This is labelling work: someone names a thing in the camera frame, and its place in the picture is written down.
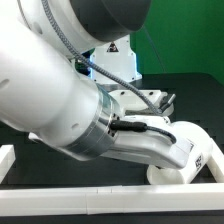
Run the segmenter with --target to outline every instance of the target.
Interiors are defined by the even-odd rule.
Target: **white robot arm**
[[[146,7],[136,10],[141,16],[133,14],[139,17],[129,23],[127,17],[113,11],[116,4],[121,7],[129,1],[121,2],[54,0],[49,4],[65,35],[82,53],[141,27],[150,1],[130,1],[130,8]],[[88,21],[83,14],[87,3],[91,6],[85,14]],[[51,27],[40,0],[11,4],[23,10],[19,20],[24,24],[15,19],[0,22],[2,122],[34,133],[50,147],[82,161],[105,156],[182,169],[188,161],[192,163],[192,148],[205,147],[204,151],[210,153],[209,136],[193,124],[171,124],[163,116],[125,116],[122,105],[109,93],[72,69],[68,60],[72,55]],[[107,17],[103,10],[115,14]],[[107,27],[99,24],[102,16]],[[199,151],[193,156],[203,156],[205,164],[209,156]],[[189,175],[201,167],[193,167]]]

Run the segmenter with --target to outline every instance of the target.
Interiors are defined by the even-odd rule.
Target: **cable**
[[[55,30],[55,32],[57,33],[58,37],[61,39],[61,41],[64,43],[64,45],[67,47],[67,49],[75,56],[75,58],[77,60],[82,61],[82,63],[85,66],[91,67],[95,71],[101,73],[102,75],[106,76],[107,78],[109,78],[109,79],[119,83],[120,85],[122,85],[126,89],[132,91],[139,98],[141,98],[143,102],[145,102],[145,104],[152,110],[152,112],[155,115],[162,116],[162,111],[160,109],[156,108],[153,105],[153,103],[141,91],[139,91],[137,88],[135,88],[134,86],[130,85],[129,83],[123,81],[122,79],[114,76],[113,74],[107,72],[103,68],[99,67],[98,65],[92,63],[91,61],[89,61],[85,57],[83,57],[83,55],[80,54],[80,52],[77,49],[75,49],[75,47],[67,39],[67,37],[65,36],[65,34],[63,33],[63,31],[61,30],[59,25],[57,24],[53,14],[52,14],[52,12],[51,12],[50,6],[48,4],[48,0],[41,0],[41,2],[42,2],[42,5],[43,5],[45,14],[46,14],[46,16],[47,16],[47,18],[48,18],[52,28]]]
[[[110,128],[111,130],[114,130],[114,131],[134,131],[134,132],[154,131],[168,137],[171,140],[172,144],[175,144],[177,142],[176,137],[170,132],[160,128],[148,126],[146,123],[143,123],[143,122],[129,122],[129,121],[114,120],[111,122]]]
[[[161,59],[161,57],[159,55],[159,52],[158,52],[158,50],[156,48],[156,45],[155,45],[154,41],[152,40],[152,38],[151,38],[147,28],[145,27],[145,25],[143,26],[143,30],[145,32],[145,35],[146,35],[146,37],[148,39],[149,44],[152,46],[152,49],[153,49],[153,51],[154,51],[154,53],[155,53],[155,55],[156,55],[156,57],[157,57],[157,59],[159,61],[159,64],[160,64],[160,66],[161,66],[161,68],[163,70],[163,73],[166,74],[167,72],[166,72],[165,65],[164,65],[164,63],[163,63],[163,61],[162,61],[162,59]]]

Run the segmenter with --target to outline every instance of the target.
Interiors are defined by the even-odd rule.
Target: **logo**
[[[114,53],[119,52],[117,46],[114,42],[111,43],[110,47],[108,48],[107,52]]]

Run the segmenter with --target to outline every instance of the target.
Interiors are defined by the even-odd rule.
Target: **green wall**
[[[146,27],[167,73],[208,73],[224,84],[224,0],[152,0]],[[162,73],[144,31],[131,38],[139,72]]]

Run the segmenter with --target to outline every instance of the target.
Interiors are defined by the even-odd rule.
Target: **black joint cover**
[[[82,26],[94,38],[112,42],[138,31],[151,0],[70,0]]]

